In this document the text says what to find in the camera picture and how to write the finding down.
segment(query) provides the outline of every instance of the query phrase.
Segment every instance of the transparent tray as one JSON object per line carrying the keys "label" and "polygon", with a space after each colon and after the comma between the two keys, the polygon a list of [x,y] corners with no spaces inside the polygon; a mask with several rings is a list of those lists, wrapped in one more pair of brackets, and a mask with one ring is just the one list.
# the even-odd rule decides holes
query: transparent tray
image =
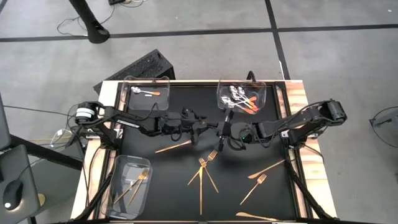
{"label": "transparent tray", "polygon": [[267,85],[264,82],[244,80],[232,82],[220,79],[217,87],[217,105],[246,114],[258,113],[266,104]]}
{"label": "transparent tray", "polygon": [[161,110],[169,108],[170,80],[162,78],[135,78],[128,76],[124,79],[121,101],[132,110]]}
{"label": "transparent tray", "polygon": [[[115,166],[106,214],[113,218],[135,219],[144,211],[152,177],[152,167],[149,160],[134,156],[118,156],[115,160]],[[139,176],[144,170],[147,170],[148,173],[145,179],[140,180]],[[136,190],[137,192],[129,205],[129,201]]]}

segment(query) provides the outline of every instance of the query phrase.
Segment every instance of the gray floor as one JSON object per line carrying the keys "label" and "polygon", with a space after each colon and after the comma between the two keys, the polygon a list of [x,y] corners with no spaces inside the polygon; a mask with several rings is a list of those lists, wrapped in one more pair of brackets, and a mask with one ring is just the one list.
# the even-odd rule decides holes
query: gray floor
{"label": "gray floor", "polygon": [[[112,12],[105,0],[88,2],[99,21]],[[398,23],[393,0],[272,0],[272,6],[278,27]],[[68,1],[8,0],[0,13],[0,38],[60,35],[57,24],[73,17]],[[135,9],[116,6],[104,26],[117,34],[270,27],[270,22],[263,0],[148,0]],[[76,21],[62,31],[84,34]],[[294,32],[281,33],[280,39],[290,76],[304,80],[309,101],[334,98],[348,114],[346,124],[320,138],[338,216],[396,223],[398,151],[375,137],[368,119],[398,105],[398,30]],[[87,40],[0,43],[4,104],[66,113],[75,103],[97,99],[94,84],[153,49],[171,61],[178,79],[242,78],[248,70],[258,79],[282,78],[271,33],[110,39],[101,45]],[[11,132],[26,139],[51,138],[66,122],[62,116],[30,111],[7,109],[6,114]],[[398,144],[398,136],[387,136],[386,129],[397,133],[396,128],[379,131]],[[36,178],[49,202],[63,201],[38,215],[38,223],[66,220],[72,210],[80,174],[55,166],[34,166],[36,175],[47,169],[68,177]],[[68,190],[52,191],[55,182]]]}

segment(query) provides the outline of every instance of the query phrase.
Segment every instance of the black table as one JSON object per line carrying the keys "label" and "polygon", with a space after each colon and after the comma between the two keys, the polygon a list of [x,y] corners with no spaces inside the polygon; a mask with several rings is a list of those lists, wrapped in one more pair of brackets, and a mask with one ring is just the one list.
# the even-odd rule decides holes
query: black table
{"label": "black table", "polygon": [[[270,83],[267,87],[265,107],[253,116],[236,113],[233,123],[279,119],[275,85]],[[181,111],[183,106],[192,109],[196,114],[207,116],[208,122],[216,123],[225,118],[225,113],[217,108],[216,83],[195,87],[172,85],[169,111]],[[150,138],[136,129],[124,129],[121,154],[149,159],[154,169],[146,206],[137,220],[247,220],[236,217],[238,212],[262,214],[281,220],[294,219],[292,186],[283,166],[269,170],[264,183],[239,205],[257,183],[256,179],[248,179],[247,176],[284,159],[279,138],[275,138],[272,146],[267,149],[252,144],[245,151],[233,151],[225,145],[224,151],[208,164],[208,171],[220,191],[219,194],[215,192],[205,172],[203,173],[202,216],[199,214],[199,180],[194,180],[190,186],[187,183],[200,167],[198,159],[206,159],[217,145],[218,138],[214,131],[203,133],[195,147],[187,146],[160,154],[154,153],[187,139],[188,136],[183,136],[179,142],[173,142],[170,136]]]}

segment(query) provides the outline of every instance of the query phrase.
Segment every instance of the gold fork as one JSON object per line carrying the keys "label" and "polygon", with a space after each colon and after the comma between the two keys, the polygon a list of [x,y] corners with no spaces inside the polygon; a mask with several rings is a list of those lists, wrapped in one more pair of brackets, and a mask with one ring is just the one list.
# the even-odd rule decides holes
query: gold fork
{"label": "gold fork", "polygon": [[[213,152],[211,152],[210,155],[207,157],[206,164],[207,164],[207,162],[212,161],[216,156],[217,156],[217,151],[216,151],[216,150],[213,150]],[[196,177],[197,175],[199,175],[199,170],[198,170],[198,172],[192,177],[192,179],[189,181],[188,185],[191,184],[191,182],[195,179],[195,177]]]}
{"label": "gold fork", "polygon": [[132,181],[130,181],[130,186],[126,189],[125,192],[123,192],[123,194],[121,194],[118,199],[116,199],[116,201],[113,203],[113,205],[116,205],[116,203],[123,198],[123,196],[125,196],[127,194],[127,192],[129,192],[132,189],[132,186],[134,186],[137,183],[137,181],[135,181],[134,183],[132,183]]}
{"label": "gold fork", "polygon": [[207,163],[206,163],[205,160],[202,159],[202,158],[199,159],[199,162],[200,162],[200,165],[205,169],[205,171],[206,171],[206,173],[207,173],[207,176],[209,176],[210,181],[211,181],[211,183],[213,184],[214,189],[215,189],[216,192],[218,193],[218,189],[217,189],[217,187],[216,187],[216,184],[214,183],[213,179],[211,178],[209,172],[207,171],[207,168],[206,168]]}
{"label": "gold fork", "polygon": [[251,194],[251,192],[253,192],[253,190],[259,185],[262,184],[263,181],[266,179],[266,175],[262,174],[258,179],[257,179],[257,184],[253,187],[253,189],[251,189],[251,191],[246,195],[246,197],[243,199],[243,201],[240,203],[240,205],[243,204],[243,202],[249,197],[249,195]]}
{"label": "gold fork", "polygon": [[141,186],[142,181],[145,180],[148,177],[148,174],[149,174],[149,169],[144,169],[142,171],[142,173],[138,176],[137,182],[139,181],[139,184],[138,184],[136,190],[134,191],[134,193],[132,194],[128,206],[131,204],[134,196],[136,196],[136,193],[137,193],[137,191],[139,189],[139,186]]}

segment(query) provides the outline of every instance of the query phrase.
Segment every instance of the computer mouse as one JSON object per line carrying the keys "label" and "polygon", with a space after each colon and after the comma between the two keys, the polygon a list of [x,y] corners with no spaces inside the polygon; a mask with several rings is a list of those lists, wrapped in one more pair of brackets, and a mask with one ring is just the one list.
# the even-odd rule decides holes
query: computer mouse
{"label": "computer mouse", "polygon": [[24,184],[19,179],[7,184],[2,195],[2,202],[7,210],[14,210],[21,202]]}

